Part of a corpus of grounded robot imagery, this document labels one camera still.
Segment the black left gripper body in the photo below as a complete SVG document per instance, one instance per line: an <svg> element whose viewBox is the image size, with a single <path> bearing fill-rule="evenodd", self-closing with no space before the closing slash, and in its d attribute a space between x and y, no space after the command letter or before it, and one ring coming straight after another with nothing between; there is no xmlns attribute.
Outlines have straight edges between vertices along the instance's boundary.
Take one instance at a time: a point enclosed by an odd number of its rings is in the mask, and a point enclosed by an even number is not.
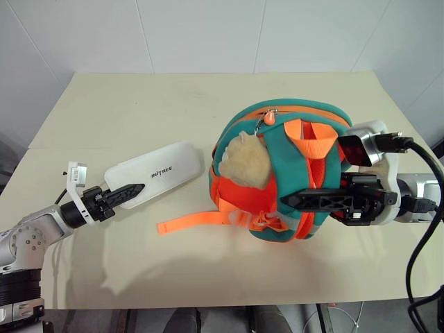
<svg viewBox="0 0 444 333"><path fill-rule="evenodd" d="M107 206L103 200L105 191L99 186L95 186L83 192L82 202L94 221L107 220L103 218L103 208Z"/></svg>

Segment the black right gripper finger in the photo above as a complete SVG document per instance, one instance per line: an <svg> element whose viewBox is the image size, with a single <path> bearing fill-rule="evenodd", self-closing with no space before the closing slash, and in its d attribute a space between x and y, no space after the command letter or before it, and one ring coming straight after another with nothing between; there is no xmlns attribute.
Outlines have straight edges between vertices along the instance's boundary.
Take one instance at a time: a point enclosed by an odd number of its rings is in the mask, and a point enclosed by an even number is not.
<svg viewBox="0 0 444 333"><path fill-rule="evenodd" d="M300 212L338 212L351 206L345 189L305 189L280 198L280 202Z"/></svg>
<svg viewBox="0 0 444 333"><path fill-rule="evenodd" d="M355 172L344 172L341 174L340 188L350 189L356 186L356 179L358 178L358 173Z"/></svg>

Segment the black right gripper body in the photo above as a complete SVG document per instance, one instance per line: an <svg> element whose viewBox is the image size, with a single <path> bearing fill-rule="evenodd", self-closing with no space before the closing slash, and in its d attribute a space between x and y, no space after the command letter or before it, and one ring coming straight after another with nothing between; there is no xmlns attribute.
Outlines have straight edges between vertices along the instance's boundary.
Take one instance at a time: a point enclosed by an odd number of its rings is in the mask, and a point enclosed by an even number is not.
<svg viewBox="0 0 444 333"><path fill-rule="evenodd" d="M358 173L356 182L355 187L345 189L351 195L351 206L330 216L346 226L369 226L386 207L396 204L398 194L384 189L374 174Z"/></svg>

